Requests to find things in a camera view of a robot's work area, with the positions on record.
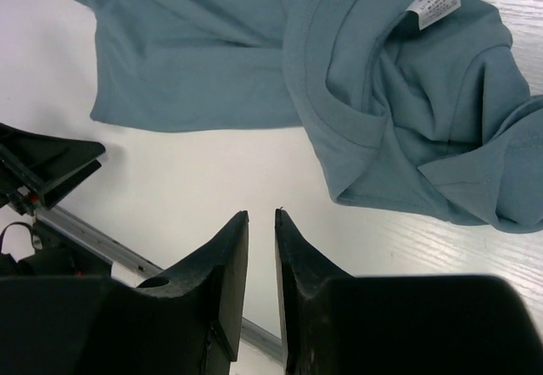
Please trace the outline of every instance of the gray metal bar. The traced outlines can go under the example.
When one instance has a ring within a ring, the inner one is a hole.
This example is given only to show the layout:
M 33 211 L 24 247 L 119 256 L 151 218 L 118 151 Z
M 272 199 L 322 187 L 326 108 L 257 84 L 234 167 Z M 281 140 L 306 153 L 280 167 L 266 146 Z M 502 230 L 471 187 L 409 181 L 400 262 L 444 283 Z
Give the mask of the gray metal bar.
M 62 208 L 37 210 L 36 219 L 62 233 L 88 251 L 93 252 L 99 258 L 112 264 L 117 262 L 143 278 L 153 277 L 162 272 L 162 269 L 150 260 L 132 252 L 126 246 Z M 246 318 L 242 319 L 241 338 L 247 344 L 261 350 L 274 361 L 283 364 L 281 339 Z

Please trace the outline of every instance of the care label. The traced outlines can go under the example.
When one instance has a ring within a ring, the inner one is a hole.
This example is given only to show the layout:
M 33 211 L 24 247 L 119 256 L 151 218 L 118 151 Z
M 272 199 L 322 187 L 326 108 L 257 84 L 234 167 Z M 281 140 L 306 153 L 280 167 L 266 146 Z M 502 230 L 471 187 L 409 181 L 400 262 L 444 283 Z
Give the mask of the care label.
M 461 6 L 461 0 L 416 0 L 407 11 L 418 14 L 418 28 L 424 30 Z

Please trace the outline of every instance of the table surface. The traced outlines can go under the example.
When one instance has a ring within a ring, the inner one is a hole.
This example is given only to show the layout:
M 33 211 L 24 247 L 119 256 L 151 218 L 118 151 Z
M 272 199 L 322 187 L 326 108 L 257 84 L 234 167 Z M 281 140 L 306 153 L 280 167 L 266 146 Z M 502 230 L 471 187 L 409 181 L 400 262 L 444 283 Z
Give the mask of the table surface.
M 533 93 L 543 92 L 543 0 L 487 0 L 515 38 Z M 96 92 L 92 12 L 71 0 L 0 0 L 2 122 L 98 140 L 104 168 L 61 205 L 167 267 L 238 210 L 250 214 L 244 315 L 279 335 L 274 210 L 354 275 L 493 273 L 543 329 L 543 232 L 516 236 L 431 218 L 333 204 L 301 128 L 161 134 L 88 118 Z M 0 212 L 3 220 L 12 218 Z

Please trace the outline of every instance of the black cable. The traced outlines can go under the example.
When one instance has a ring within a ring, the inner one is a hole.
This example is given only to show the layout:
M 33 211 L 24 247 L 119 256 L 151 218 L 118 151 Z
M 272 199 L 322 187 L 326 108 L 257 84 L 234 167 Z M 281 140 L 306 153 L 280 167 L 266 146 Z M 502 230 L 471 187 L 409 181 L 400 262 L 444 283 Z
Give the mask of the black cable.
M 32 225 L 27 224 L 26 222 L 12 222 L 7 227 L 5 227 L 2 230 L 2 232 L 0 232 L 0 252 L 2 252 L 3 237 L 6 235 L 6 231 L 8 230 L 8 228 L 10 228 L 12 226 L 20 226 L 20 227 L 25 227 L 26 229 L 28 229 L 28 232 L 31 235 L 32 248 L 34 248 L 34 230 L 32 229 Z

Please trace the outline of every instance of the folded clothing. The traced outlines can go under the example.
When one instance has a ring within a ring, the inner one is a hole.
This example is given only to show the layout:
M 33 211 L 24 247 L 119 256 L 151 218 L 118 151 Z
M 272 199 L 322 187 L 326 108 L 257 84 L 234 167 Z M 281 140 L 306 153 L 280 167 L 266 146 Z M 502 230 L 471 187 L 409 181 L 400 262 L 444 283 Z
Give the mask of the folded clothing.
M 92 117 L 157 131 L 306 129 L 332 199 L 543 229 L 543 97 L 479 0 L 77 0 L 98 20 Z

